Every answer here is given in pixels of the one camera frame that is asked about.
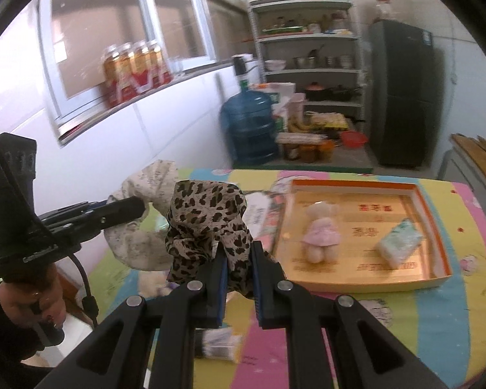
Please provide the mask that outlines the person's left hand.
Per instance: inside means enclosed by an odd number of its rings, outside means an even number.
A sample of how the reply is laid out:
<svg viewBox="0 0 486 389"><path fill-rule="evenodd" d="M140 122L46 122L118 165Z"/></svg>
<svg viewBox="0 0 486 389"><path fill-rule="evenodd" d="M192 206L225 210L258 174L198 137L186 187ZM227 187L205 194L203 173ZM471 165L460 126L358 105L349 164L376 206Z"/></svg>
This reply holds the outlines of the person's left hand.
<svg viewBox="0 0 486 389"><path fill-rule="evenodd" d="M41 285L0 283L0 304L7 318L19 327L45 322L61 328L66 308L57 267L48 267Z"/></svg>

